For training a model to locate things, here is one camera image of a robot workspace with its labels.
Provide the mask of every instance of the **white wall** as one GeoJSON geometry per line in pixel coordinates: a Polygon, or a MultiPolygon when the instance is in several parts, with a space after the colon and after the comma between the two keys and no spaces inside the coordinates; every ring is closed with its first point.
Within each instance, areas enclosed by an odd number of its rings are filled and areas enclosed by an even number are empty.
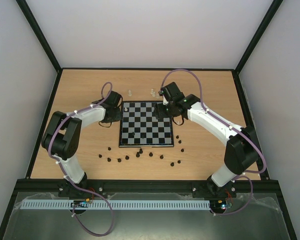
{"type": "Polygon", "coordinates": [[[300,0],[283,1],[240,78],[300,239],[300,0]]]}
{"type": "Polygon", "coordinates": [[[16,1],[0,0],[0,224],[26,175],[55,78],[16,1]]]}
{"type": "Polygon", "coordinates": [[[235,68],[272,0],[27,0],[62,67],[235,68]]]}

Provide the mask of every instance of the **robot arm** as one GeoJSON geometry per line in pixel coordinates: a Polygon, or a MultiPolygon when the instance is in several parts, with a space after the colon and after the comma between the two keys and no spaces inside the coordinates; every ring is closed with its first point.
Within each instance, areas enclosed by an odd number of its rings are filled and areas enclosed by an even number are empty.
{"type": "Polygon", "coordinates": [[[208,109],[210,113],[218,116],[230,125],[230,127],[226,127],[202,108],[200,98],[193,94],[185,97],[175,82],[162,87],[159,94],[163,97],[163,103],[155,105],[154,113],[157,119],[182,116],[183,119],[193,121],[207,129],[225,145],[224,164],[208,178],[208,188],[212,194],[218,192],[221,187],[235,176],[242,174],[259,158],[253,147],[232,130],[232,128],[236,128],[260,148],[253,127],[247,126],[243,128],[208,109]]]}
{"type": "MultiPolygon", "coordinates": [[[[56,138],[52,143],[51,153],[54,157],[59,159],[66,175],[75,184],[79,184],[85,177],[85,172],[79,165],[78,158],[75,155],[79,146],[81,130],[95,122],[112,123],[120,121],[122,118],[118,106],[120,99],[122,99],[122,96],[119,93],[112,91],[109,97],[101,105],[92,107],[87,111],[77,113],[73,117],[70,117],[70,119],[62,126],[61,130],[65,130],[65,132],[59,132],[56,135],[56,138]]],[[[92,103],[96,104],[100,101],[101,100],[94,101],[92,103]]],[[[56,111],[51,116],[41,141],[42,147],[47,151],[57,127],[69,114],[70,113],[56,111]]]]}

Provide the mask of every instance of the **table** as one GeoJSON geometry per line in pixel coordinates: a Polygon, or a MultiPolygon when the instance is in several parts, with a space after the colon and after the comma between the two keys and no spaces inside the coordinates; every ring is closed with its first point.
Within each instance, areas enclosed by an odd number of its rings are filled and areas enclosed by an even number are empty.
{"type": "MultiPolygon", "coordinates": [[[[120,93],[124,101],[156,101],[151,89],[158,92],[165,70],[95,70],[64,69],[51,108],[55,111],[71,112],[88,106],[101,98],[101,87],[112,82],[113,91],[120,93]]],[[[231,71],[194,71],[203,87],[203,100],[207,106],[227,120],[245,126],[234,79],[231,71]]],[[[197,81],[186,72],[172,73],[165,84],[176,82],[185,96],[199,95],[197,81]]],[[[210,132],[194,122],[186,120],[184,125],[173,125],[174,147],[143,147],[137,158],[138,148],[119,148],[120,123],[110,128],[92,124],[81,131],[78,161],[89,179],[104,180],[206,180],[223,163],[225,146],[210,132]]],[[[250,170],[257,170],[253,164],[250,170]]],[[[257,174],[247,174],[260,180],[257,174]]],[[[40,147],[32,170],[32,179],[61,179],[60,168],[40,147]]]]}

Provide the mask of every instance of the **wooden table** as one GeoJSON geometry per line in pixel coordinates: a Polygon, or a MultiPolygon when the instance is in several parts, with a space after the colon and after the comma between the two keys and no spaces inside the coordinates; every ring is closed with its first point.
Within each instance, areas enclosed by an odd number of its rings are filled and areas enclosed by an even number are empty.
{"type": "MultiPolygon", "coordinates": [[[[168,71],[164,70],[63,70],[50,112],[71,112],[88,106],[101,98],[101,87],[112,82],[113,90],[124,101],[158,100],[156,92],[168,71]]],[[[230,71],[195,71],[203,87],[203,100],[208,107],[227,120],[245,126],[234,79],[230,71]]],[[[175,81],[185,96],[199,95],[197,81],[186,72],[174,72],[166,84],[175,81]]],[[[81,132],[76,152],[79,163],[89,179],[107,180],[206,180],[223,163],[225,146],[207,130],[186,120],[184,125],[173,125],[174,147],[143,147],[141,157],[138,148],[119,148],[120,123],[110,128],[92,124],[81,132]]],[[[256,164],[250,167],[257,170],[256,164]]],[[[259,180],[257,174],[247,174],[259,180]]],[[[55,161],[40,147],[31,174],[33,179],[61,179],[63,174],[55,161]]]]}

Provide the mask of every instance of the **chessboard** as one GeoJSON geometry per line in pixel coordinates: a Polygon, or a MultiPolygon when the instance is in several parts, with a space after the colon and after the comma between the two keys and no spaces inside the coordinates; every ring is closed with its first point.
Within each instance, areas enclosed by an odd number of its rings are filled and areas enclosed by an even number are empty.
{"type": "Polygon", "coordinates": [[[119,147],[173,147],[171,117],[156,119],[158,101],[123,101],[119,147]]]}

